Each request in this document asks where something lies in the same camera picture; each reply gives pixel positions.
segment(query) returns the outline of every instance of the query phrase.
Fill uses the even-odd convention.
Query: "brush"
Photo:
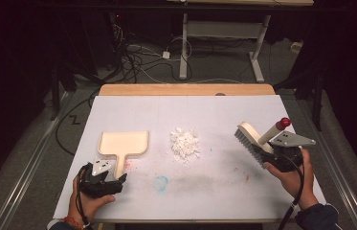
[[[269,141],[291,125],[288,118],[276,122],[262,136],[248,123],[241,123],[234,136],[248,149],[256,161],[262,165],[264,162],[273,164],[281,172],[291,172],[295,166],[302,164],[301,150],[298,147],[272,146]]]

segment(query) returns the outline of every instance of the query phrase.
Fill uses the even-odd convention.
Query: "gray carpet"
[[[290,45],[291,42],[285,40],[272,47],[263,46],[258,60],[267,83],[275,84],[287,78],[297,57],[289,52]],[[150,44],[146,44],[146,47],[158,54],[163,51],[163,49]],[[221,49],[208,57],[202,57],[208,50],[194,50],[190,57],[192,78],[189,82],[256,82],[245,52],[253,50],[253,47],[253,42],[246,41],[240,47]],[[145,61],[152,61],[154,58],[141,57]],[[171,63],[173,74],[177,77],[178,63],[171,61],[168,63]],[[99,70],[101,76],[109,73],[103,66],[99,67]],[[179,82],[171,77],[170,67],[164,64],[150,68],[145,72],[146,74],[142,72],[137,76],[137,82]],[[76,76],[76,81],[78,90],[75,93],[64,94],[59,118],[62,118],[80,102],[89,99],[90,95],[98,89],[96,85],[84,78]],[[292,90],[280,90],[278,94],[281,95],[296,132],[318,141],[318,145],[309,148],[315,174],[326,200],[336,206],[340,212],[340,226],[345,230],[357,229],[357,158],[332,113],[325,92],[321,117],[322,132],[317,132],[309,120],[310,101],[295,100]],[[11,202],[6,206],[11,207],[11,210],[6,209],[7,213],[1,213],[1,229],[45,229],[47,223],[52,219],[73,156],[62,149],[56,140],[55,130],[59,118],[54,122],[50,121],[53,111],[50,104],[48,99],[46,109],[25,130],[23,137],[18,141],[0,172],[0,211],[5,206],[6,200]],[[75,152],[78,147],[89,111],[89,104],[83,103],[69,114],[75,115],[74,117],[65,117],[58,129],[59,142],[70,152]],[[31,176],[23,174],[25,170],[29,171]],[[21,183],[23,185],[21,191],[25,193],[20,194],[18,199],[13,199],[13,197],[9,197],[9,194],[13,188],[18,189],[15,186],[19,179],[24,182]],[[112,224],[105,224],[103,229],[112,229],[113,227]],[[276,223],[263,224],[264,230],[277,227]],[[300,228],[296,223],[290,222],[285,229]]]

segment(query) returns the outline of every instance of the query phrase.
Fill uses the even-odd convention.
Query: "blue stain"
[[[153,187],[159,193],[162,193],[166,190],[167,184],[168,184],[168,179],[165,176],[160,175],[154,179]]]

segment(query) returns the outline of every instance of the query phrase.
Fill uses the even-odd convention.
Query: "human hand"
[[[304,166],[304,185],[301,194],[301,199],[299,205],[301,210],[304,210],[318,202],[318,199],[313,194],[313,168],[310,163],[309,151],[306,149],[301,149],[303,157]],[[266,169],[270,174],[278,178],[282,184],[282,187],[294,198],[297,196],[301,185],[301,178],[297,171],[292,172],[281,172],[275,166],[268,162],[264,162],[264,169]]]
[[[78,182],[78,177],[76,176],[74,178],[74,182],[73,182],[73,193],[71,194],[71,197],[70,197],[68,217],[73,218],[74,221],[83,225],[84,223],[82,220],[82,216],[80,215],[78,208],[77,208],[77,194],[78,194],[77,182]],[[88,218],[89,222],[92,221],[92,219],[94,218],[94,216],[97,213],[97,211],[99,210],[99,208],[101,208],[105,204],[111,203],[115,200],[116,200],[116,198],[112,195],[104,195],[103,197],[100,197],[100,198],[92,198],[89,195],[80,193],[80,201],[82,203],[83,213]]]

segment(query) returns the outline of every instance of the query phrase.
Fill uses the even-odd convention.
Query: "sleeve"
[[[57,221],[52,226],[48,226],[47,229],[48,230],[77,230],[77,228],[63,221]]]
[[[304,230],[340,230],[337,224],[339,212],[330,204],[315,204],[295,217],[297,224]]]

